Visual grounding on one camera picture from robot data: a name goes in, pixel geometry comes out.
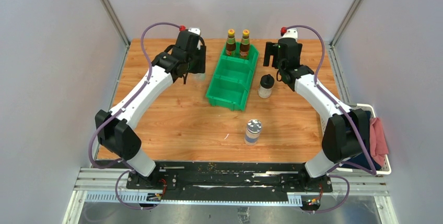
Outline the yellow cap sauce bottle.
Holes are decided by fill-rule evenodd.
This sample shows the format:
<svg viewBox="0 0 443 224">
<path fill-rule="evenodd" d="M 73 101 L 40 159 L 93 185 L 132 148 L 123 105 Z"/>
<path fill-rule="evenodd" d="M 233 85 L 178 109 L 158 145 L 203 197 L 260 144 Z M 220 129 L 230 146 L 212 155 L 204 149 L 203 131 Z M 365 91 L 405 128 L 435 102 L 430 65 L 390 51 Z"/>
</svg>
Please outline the yellow cap sauce bottle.
<svg viewBox="0 0 443 224">
<path fill-rule="evenodd" d="M 225 44 L 225 54 L 227 56 L 233 56 L 236 51 L 236 39 L 235 39 L 235 30 L 229 29 L 228 36 Z"/>
<path fill-rule="evenodd" d="M 244 60 L 248 59 L 250 51 L 250 31 L 248 29 L 244 29 L 242 32 L 242 39 L 240 41 L 240 57 Z"/>
</svg>

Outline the black cap white powder jar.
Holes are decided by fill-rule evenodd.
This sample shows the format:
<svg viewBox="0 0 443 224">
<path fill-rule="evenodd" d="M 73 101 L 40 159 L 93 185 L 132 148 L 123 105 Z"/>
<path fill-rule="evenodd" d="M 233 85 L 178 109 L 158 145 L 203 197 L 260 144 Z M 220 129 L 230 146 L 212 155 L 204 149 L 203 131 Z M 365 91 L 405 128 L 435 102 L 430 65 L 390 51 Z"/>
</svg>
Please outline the black cap white powder jar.
<svg viewBox="0 0 443 224">
<path fill-rule="evenodd" d="M 259 97 L 263 99 L 270 97 L 274 84 L 275 79 L 271 74 L 263 75 L 258 88 Z"/>
</svg>

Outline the black cap salt jar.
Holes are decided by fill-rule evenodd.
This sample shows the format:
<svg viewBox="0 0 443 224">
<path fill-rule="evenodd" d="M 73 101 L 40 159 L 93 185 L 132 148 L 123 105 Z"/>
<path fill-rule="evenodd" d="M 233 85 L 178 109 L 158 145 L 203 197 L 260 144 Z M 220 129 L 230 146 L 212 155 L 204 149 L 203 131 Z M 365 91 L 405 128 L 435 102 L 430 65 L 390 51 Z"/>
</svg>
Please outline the black cap salt jar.
<svg viewBox="0 0 443 224">
<path fill-rule="evenodd" d="M 198 73 L 198 74 L 193 74 L 193 77 L 196 81 L 204 81 L 205 80 L 205 73 Z"/>
</svg>

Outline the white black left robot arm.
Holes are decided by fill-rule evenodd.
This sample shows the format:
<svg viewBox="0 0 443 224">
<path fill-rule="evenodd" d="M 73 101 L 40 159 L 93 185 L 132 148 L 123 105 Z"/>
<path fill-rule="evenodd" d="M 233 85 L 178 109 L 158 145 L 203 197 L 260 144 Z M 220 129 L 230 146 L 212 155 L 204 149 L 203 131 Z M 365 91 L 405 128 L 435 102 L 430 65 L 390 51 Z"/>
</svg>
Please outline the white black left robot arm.
<svg viewBox="0 0 443 224">
<path fill-rule="evenodd" d="M 151 104 L 177 79 L 189 73 L 205 73 L 206 46 L 199 28 L 181 30 L 174 45 L 168 46 L 152 61 L 152 69 L 118 104 L 96 116 L 97 140 L 116 154 L 140 176 L 147 189 L 159 185 L 156 164 L 142 149 L 142 141 L 134 132 Z"/>
</svg>

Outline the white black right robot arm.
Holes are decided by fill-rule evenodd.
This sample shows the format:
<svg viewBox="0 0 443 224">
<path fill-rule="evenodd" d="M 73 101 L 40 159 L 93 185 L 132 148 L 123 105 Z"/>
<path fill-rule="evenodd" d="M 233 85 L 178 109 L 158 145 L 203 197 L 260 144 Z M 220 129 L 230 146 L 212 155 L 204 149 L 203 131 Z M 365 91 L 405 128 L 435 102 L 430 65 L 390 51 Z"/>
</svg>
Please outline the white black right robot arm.
<svg viewBox="0 0 443 224">
<path fill-rule="evenodd" d="M 307 100 L 326 127 L 319 153 L 304 164 L 298 184 L 304 191 L 319 185 L 319 177 L 337 168 L 339 163 L 364 154 L 370 160 L 369 118 L 362 109 L 352 109 L 330 93 L 314 71 L 300 63 L 302 44 L 294 38 L 267 42 L 264 66 L 277 69 L 280 80 Z"/>
</svg>

